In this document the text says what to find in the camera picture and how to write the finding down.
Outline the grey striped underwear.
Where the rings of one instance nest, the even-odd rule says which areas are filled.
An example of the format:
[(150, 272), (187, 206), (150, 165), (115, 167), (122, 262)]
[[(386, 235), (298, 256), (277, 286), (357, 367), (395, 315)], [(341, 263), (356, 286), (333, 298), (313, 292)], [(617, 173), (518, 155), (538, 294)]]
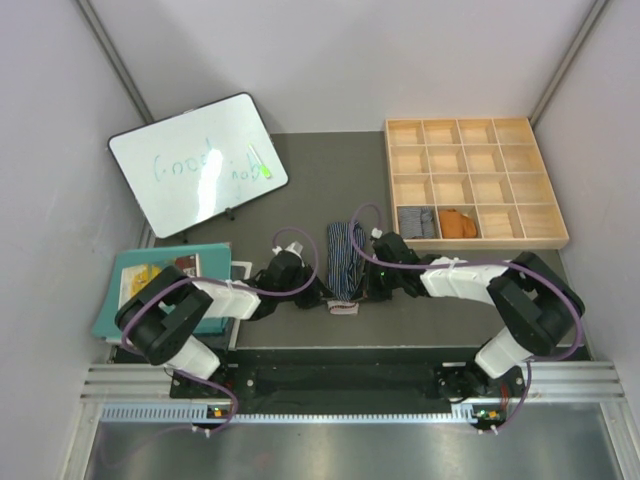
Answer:
[(398, 222), (400, 235), (404, 239), (434, 239), (436, 237), (433, 211), (429, 207), (399, 207)]

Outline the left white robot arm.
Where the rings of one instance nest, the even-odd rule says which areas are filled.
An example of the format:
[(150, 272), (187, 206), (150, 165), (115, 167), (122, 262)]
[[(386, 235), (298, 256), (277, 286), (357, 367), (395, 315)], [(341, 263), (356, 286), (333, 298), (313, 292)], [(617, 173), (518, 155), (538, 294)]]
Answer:
[(295, 243), (274, 250), (267, 268), (246, 280), (205, 282), (175, 265), (157, 271), (143, 288), (120, 306), (116, 327), (151, 365), (169, 367), (192, 376), (205, 396), (226, 387), (227, 374), (214, 351), (195, 337), (205, 318), (230, 317), (257, 321), (275, 312), (281, 302), (300, 309), (314, 308), (332, 296), (306, 264)]

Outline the yellow picture book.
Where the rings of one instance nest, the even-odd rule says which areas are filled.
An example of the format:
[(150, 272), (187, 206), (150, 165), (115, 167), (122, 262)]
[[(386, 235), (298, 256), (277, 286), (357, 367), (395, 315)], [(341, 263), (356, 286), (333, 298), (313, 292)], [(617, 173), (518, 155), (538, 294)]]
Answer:
[(184, 255), (126, 267), (121, 272), (118, 307), (121, 308), (146, 287), (165, 267), (171, 265), (191, 277), (201, 272), (201, 261), (198, 254)]

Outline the dark blue striped underwear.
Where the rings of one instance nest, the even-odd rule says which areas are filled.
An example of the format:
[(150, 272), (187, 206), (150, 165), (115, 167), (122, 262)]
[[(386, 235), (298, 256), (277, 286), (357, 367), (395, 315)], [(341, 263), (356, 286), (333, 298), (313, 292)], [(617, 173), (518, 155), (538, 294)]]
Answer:
[(332, 293), (328, 309), (332, 315), (354, 316), (359, 312), (356, 295), (362, 280), (364, 259), (351, 243), (363, 249), (366, 243), (364, 230), (356, 223), (333, 222), (327, 226), (327, 288)]

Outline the green marker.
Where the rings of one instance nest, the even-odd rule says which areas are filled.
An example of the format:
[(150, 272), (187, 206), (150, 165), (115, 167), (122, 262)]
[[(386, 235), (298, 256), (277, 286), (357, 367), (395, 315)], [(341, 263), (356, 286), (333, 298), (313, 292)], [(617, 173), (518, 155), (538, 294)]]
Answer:
[(259, 166), (259, 170), (260, 173), (267, 179), (269, 179), (271, 177), (271, 172), (268, 169), (268, 167), (264, 164), (263, 160), (261, 159), (260, 155), (258, 154), (257, 150), (255, 149), (255, 147), (249, 143), (248, 144), (248, 149), (250, 151), (250, 153), (254, 156), (258, 166)]

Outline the wooden compartment tray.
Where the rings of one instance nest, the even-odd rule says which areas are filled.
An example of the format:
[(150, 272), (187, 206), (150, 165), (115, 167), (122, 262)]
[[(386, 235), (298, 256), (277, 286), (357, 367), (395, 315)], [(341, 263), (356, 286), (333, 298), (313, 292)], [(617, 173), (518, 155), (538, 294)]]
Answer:
[[(561, 249), (569, 241), (532, 127), (525, 118), (388, 119), (384, 125), (392, 225), (398, 208), (432, 209), (434, 250)], [(438, 211), (471, 217), (478, 236), (444, 239)]]

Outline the white whiteboard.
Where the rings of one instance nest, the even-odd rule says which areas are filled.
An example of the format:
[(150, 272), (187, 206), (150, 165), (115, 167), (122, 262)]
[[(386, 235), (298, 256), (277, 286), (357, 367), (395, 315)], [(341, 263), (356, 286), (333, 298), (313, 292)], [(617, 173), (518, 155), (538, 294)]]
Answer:
[[(251, 143), (271, 172), (265, 178)], [(112, 136), (108, 149), (164, 239), (284, 187), (289, 176), (248, 93)]]

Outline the orange underwear white waistband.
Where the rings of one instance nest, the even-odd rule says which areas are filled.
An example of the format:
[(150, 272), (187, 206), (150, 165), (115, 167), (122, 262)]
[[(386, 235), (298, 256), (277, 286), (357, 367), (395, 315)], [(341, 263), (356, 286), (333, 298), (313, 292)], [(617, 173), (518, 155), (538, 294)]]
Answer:
[(469, 239), (478, 236), (475, 221), (458, 210), (438, 211), (441, 235), (444, 239)]

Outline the teal folder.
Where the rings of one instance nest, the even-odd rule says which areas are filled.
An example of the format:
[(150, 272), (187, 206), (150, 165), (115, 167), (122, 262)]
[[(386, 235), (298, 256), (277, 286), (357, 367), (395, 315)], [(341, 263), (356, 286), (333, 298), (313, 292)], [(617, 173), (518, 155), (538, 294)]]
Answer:
[(181, 266), (181, 258), (196, 258), (198, 275), (217, 280), (230, 278), (231, 249), (225, 244), (182, 245), (122, 252), (116, 256), (107, 296), (92, 327), (92, 335), (108, 343), (119, 344), (122, 333), (115, 324), (115, 316), (133, 296), (134, 279), (140, 278), (144, 268), (149, 265), (154, 266), (154, 272), (171, 264)]

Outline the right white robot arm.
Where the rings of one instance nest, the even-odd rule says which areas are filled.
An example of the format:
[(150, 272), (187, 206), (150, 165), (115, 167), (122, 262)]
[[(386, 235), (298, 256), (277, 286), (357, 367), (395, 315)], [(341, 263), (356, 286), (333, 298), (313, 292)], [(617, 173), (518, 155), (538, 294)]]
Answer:
[(504, 328), (475, 354), (469, 388), (487, 396), (517, 363), (549, 356), (581, 319), (581, 298), (536, 254), (511, 261), (467, 262), (439, 255), (420, 257), (397, 233), (372, 231), (374, 255), (366, 259), (371, 299), (389, 299), (401, 288), (413, 298), (456, 298), (496, 308)]

